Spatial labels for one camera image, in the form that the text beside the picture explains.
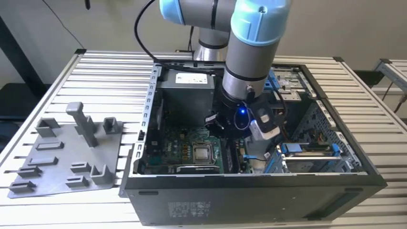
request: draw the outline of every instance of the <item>black stand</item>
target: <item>black stand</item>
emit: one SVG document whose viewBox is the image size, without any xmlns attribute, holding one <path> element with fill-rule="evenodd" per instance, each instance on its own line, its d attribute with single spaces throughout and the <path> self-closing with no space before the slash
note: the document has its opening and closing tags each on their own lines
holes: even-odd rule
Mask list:
<svg viewBox="0 0 407 229">
<path fill-rule="evenodd" d="M 0 48 L 26 84 L 10 83 L 0 90 L 0 120 L 25 121 L 47 92 L 18 41 L 0 16 Z"/>
</svg>

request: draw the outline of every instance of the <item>light blue joint cap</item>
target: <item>light blue joint cap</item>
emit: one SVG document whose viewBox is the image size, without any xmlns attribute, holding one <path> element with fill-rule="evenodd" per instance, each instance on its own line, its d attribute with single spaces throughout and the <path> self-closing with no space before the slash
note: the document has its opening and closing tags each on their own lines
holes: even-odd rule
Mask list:
<svg viewBox="0 0 407 229">
<path fill-rule="evenodd" d="M 161 11 L 167 21 L 185 25 L 179 0 L 161 0 Z"/>
<path fill-rule="evenodd" d="M 231 30 L 253 46 L 279 41 L 286 31 L 290 0 L 238 0 L 231 17 Z"/>
</svg>

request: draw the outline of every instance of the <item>power supply label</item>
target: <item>power supply label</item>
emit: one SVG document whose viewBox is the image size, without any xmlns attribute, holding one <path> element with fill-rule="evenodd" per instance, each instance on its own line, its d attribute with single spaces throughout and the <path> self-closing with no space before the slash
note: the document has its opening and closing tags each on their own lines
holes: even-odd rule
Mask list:
<svg viewBox="0 0 407 229">
<path fill-rule="evenodd" d="M 177 83 L 209 84 L 209 77 L 203 73 L 178 73 Z"/>
</svg>

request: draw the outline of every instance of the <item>blue drive bracket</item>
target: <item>blue drive bracket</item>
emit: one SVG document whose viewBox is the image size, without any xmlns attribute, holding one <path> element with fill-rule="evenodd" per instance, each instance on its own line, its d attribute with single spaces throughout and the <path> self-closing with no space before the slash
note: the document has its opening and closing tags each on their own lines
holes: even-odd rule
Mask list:
<svg viewBox="0 0 407 229">
<path fill-rule="evenodd" d="M 266 83 L 265 83 L 265 91 L 273 91 L 273 85 L 277 89 L 281 89 L 281 84 L 279 84 L 279 81 L 275 77 L 275 74 L 274 74 L 274 71 L 270 70 L 270 73 L 269 73 L 270 77 L 271 77 L 271 82 L 270 80 L 267 79 L 266 80 Z"/>
<path fill-rule="evenodd" d="M 286 147 L 285 144 L 282 144 L 282 153 L 283 153 L 283 154 L 289 153 L 289 150 L 287 150 L 287 147 Z"/>
<path fill-rule="evenodd" d="M 287 148 L 289 153 L 302 153 L 303 149 L 298 143 L 283 143 L 283 147 Z"/>
<path fill-rule="evenodd" d="M 333 144 L 333 151 L 334 151 L 333 156 L 341 155 L 341 148 L 337 143 Z"/>
</svg>

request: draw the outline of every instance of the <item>metal rail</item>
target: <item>metal rail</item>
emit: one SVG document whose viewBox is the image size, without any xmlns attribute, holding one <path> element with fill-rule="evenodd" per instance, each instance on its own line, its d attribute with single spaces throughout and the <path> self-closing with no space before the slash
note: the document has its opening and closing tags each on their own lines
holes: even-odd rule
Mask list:
<svg viewBox="0 0 407 229">
<path fill-rule="evenodd" d="M 191 59 L 189 53 L 157 53 L 159 58 Z M 307 65 L 331 104 L 354 134 L 389 187 L 333 222 L 211 225 L 194 228 L 333 228 L 405 229 L 407 227 L 407 128 L 389 107 L 354 74 L 346 63 L 326 57 L 275 58 L 278 63 Z M 153 60 L 145 53 L 89 51 L 75 55 L 45 99 L 0 154 L 0 226 L 77 229 L 139 228 L 142 224 L 127 199 L 119 198 L 119 184 L 131 144 L 137 141 Z M 125 121 L 125 135 L 117 170 L 117 187 L 37 198 L 9 199 L 9 189 L 38 137 L 41 117 L 73 123 L 69 102 L 82 101 L 94 121 L 115 116 Z"/>
<path fill-rule="evenodd" d="M 376 71 L 382 72 L 407 94 L 407 61 L 381 59 Z"/>
</svg>

